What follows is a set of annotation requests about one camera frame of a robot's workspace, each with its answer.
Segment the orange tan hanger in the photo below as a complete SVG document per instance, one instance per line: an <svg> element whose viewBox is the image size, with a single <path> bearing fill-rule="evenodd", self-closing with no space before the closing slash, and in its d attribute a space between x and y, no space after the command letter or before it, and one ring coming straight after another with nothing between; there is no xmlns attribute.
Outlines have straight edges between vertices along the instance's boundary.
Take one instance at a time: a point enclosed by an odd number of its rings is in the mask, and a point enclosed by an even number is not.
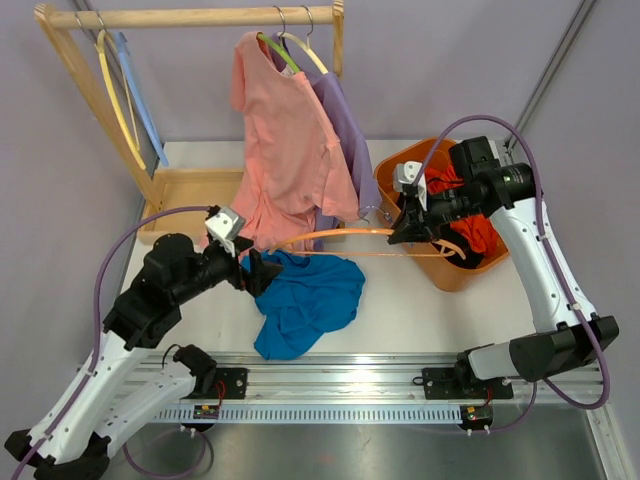
<svg viewBox="0 0 640 480"><path fill-rule="evenodd" d="M402 244L389 245L393 233L384 227L343 227L308 232L272 245L267 252L286 252L298 256L338 256L344 258L466 258L465 252L446 240L435 240L428 251L413 252Z"/></svg>

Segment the blue t shirt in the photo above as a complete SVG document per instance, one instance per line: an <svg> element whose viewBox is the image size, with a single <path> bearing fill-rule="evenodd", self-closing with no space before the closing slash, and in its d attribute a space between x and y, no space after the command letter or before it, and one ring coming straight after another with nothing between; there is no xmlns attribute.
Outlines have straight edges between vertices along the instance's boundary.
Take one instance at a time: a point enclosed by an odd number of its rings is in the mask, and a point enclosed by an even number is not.
<svg viewBox="0 0 640 480"><path fill-rule="evenodd" d="M347 327L357 316L365 275L358 265L334 255L299 256L264 252L281 273L256 300L265 320L254 342L265 360L293 360L326 333Z"/></svg>

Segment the orange t shirt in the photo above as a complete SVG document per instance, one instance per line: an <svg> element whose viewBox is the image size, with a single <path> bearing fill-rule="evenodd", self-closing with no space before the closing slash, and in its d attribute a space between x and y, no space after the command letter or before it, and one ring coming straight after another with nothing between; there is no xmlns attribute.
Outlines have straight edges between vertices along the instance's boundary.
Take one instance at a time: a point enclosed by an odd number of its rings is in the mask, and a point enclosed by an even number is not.
<svg viewBox="0 0 640 480"><path fill-rule="evenodd" d="M427 167L425 178L431 195L448 189L460 188L464 181L457 176L452 165L440 171ZM490 221L482 215L457 220L440 228L442 237L461 249L468 250L466 256L472 255L482 258L496 253L499 245L499 235Z"/></svg>

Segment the pink t shirt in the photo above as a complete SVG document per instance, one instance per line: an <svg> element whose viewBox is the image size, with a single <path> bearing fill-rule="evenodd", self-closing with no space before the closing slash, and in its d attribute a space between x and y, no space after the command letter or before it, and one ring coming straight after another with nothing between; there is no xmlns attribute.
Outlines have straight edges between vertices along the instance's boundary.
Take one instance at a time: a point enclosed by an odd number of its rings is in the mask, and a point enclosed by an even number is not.
<svg viewBox="0 0 640 480"><path fill-rule="evenodd" d="M309 79L278 68L259 32L234 48L230 103L245 128L244 173L231 207L255 249L314 231L318 213L357 220L340 140Z"/></svg>

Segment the light blue hanger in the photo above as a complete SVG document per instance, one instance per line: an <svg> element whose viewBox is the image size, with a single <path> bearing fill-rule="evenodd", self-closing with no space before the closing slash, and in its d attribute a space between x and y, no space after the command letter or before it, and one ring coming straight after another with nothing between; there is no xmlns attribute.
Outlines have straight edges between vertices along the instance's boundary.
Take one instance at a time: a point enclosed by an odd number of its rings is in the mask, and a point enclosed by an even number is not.
<svg viewBox="0 0 640 480"><path fill-rule="evenodd" d="M96 11L96 17L98 19L99 25L102 28L105 28L108 32L104 20L99 11ZM148 139L158 157L160 164L163 167L169 166L169 161L164 152L164 146L160 139L160 136L157 132L154 120L151 115L151 111L148 107L148 104L144 98L142 89L139 85L135 70L133 68L133 61L131 59L131 55L127 46L127 39L123 33L118 32L115 36L111 35L114 39L114 47L117 53L117 60L119 69L124 81L127 81L129 89L131 91L131 99L132 105L135 113L138 113L140 116L140 122L144 127L144 130L147 134Z"/></svg>

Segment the green hanger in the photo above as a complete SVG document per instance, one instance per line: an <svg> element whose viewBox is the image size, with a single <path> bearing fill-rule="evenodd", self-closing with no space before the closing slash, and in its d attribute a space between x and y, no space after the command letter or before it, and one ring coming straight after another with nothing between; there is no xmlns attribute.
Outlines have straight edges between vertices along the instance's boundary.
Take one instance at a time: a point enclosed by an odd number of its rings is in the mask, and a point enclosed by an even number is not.
<svg viewBox="0 0 640 480"><path fill-rule="evenodd" d="M280 74L285 76L293 76L302 72L300 67L291 58L286 46L282 42L276 42L273 38L266 35L264 32L258 32L256 38L258 40L261 40L266 46L268 46L281 60L281 69L278 68L279 64L277 62L274 62L274 66Z"/></svg>

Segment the yellow hanger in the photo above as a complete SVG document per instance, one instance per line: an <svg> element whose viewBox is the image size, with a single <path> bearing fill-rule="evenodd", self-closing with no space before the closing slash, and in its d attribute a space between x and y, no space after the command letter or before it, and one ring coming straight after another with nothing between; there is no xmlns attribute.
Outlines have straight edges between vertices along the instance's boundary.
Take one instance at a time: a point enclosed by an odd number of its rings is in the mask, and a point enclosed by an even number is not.
<svg viewBox="0 0 640 480"><path fill-rule="evenodd" d="M129 148L129 151L131 152L138 169L141 171L145 171L146 163L141 155L140 141L131 99L131 91L129 89L127 81L124 81L124 93L130 117L129 120L126 120L122 110L120 98L118 93L116 92L114 81L111 75L109 61L107 59L107 47L114 45L115 43L113 37L106 31L105 28L102 28L96 37L95 50L98 54L103 82L107 90L112 110L116 117L123 138L127 144L127 147Z"/></svg>

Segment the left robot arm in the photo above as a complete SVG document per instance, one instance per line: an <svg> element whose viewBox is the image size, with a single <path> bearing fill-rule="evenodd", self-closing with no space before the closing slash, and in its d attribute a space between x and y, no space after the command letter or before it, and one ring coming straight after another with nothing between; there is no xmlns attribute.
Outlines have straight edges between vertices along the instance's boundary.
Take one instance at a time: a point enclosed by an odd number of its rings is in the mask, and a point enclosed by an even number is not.
<svg viewBox="0 0 640 480"><path fill-rule="evenodd" d="M37 479L98 479L123 444L166 405L222 393L216 361L188 344L137 392L111 405L129 375L181 321L183 304L221 282L259 297L282 272L256 250L243 267L236 245L214 240L198 253L184 234L155 241L130 287L100 320L99 344L63 396L38 424L6 440L21 467L33 467Z"/></svg>

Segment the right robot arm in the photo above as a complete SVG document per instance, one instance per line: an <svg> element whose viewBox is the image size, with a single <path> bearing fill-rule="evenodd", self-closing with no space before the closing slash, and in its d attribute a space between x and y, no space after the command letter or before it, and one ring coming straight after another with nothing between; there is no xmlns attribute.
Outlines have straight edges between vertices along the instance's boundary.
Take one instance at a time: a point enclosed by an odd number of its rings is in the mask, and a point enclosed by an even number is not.
<svg viewBox="0 0 640 480"><path fill-rule="evenodd" d="M529 301L535 331L458 354L446 383L466 396L504 379L549 383L592 363L618 337L613 316L601 316L573 276L550 225L531 163L503 166L485 137L448 150L456 178L432 193L426 161L400 160L392 173L401 210L389 244L436 243L454 221L482 216L505 244Z"/></svg>

